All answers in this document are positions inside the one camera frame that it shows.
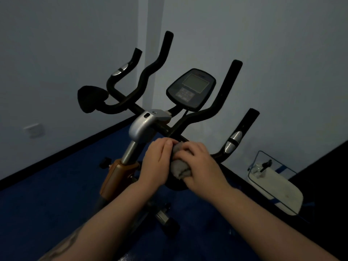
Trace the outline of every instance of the baseboard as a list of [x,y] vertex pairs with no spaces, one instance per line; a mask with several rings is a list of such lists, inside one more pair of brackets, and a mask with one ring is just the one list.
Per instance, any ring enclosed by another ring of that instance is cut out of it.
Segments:
[[10,176],[7,176],[6,178],[0,180],[0,190],[3,190],[5,188],[8,188],[12,186],[13,184],[16,184],[17,182],[20,182],[21,180],[24,180],[25,178],[35,174],[36,172],[52,165],[53,163],[58,162],[59,160],[62,160],[63,158],[66,158],[67,156],[99,141],[100,139],[120,130],[121,128],[129,125],[135,120],[136,116],[132,116],[127,118],[126,120],[115,124],[93,136],[90,136],[66,149],[63,149],[62,151],[59,151],[58,153],[55,153],[45,159],[42,159],[41,161],[28,166]]

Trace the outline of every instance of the person's right arm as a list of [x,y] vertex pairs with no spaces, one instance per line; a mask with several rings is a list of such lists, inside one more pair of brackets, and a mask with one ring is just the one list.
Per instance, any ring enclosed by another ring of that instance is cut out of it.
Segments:
[[202,143],[185,142],[174,159],[191,167],[187,187],[210,202],[265,261],[337,260],[320,246],[276,218],[240,190],[232,188]]

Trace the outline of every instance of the gray cloth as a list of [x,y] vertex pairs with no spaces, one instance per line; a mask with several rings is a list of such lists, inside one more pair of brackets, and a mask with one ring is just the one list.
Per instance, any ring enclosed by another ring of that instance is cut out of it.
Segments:
[[[184,142],[179,142],[176,145],[173,146],[173,155],[182,150],[182,144]],[[172,160],[171,161],[171,172],[173,174],[174,177],[176,177],[177,179],[181,180],[185,177],[190,177],[192,176],[192,172],[191,172],[191,168],[190,166],[185,162],[182,161],[181,159],[177,159],[177,160]]]

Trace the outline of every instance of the person's left hand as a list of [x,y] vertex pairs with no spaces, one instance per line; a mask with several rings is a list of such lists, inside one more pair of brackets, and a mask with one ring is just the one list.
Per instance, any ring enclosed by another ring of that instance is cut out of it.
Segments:
[[146,151],[138,181],[154,190],[166,183],[173,144],[177,143],[177,140],[167,137],[153,141]]

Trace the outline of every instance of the hand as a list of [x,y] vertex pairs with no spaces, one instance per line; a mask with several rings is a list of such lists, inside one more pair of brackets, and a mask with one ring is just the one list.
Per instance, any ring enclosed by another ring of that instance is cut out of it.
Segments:
[[166,183],[173,144],[177,143],[177,140],[167,137],[153,141],[146,151],[138,181],[154,191]]
[[191,168],[192,177],[183,179],[186,186],[199,197],[213,203],[217,194],[221,193],[225,187],[230,187],[219,165],[202,143],[185,142],[182,149],[189,149],[193,153],[192,155],[181,150],[173,157],[173,159],[182,159]]

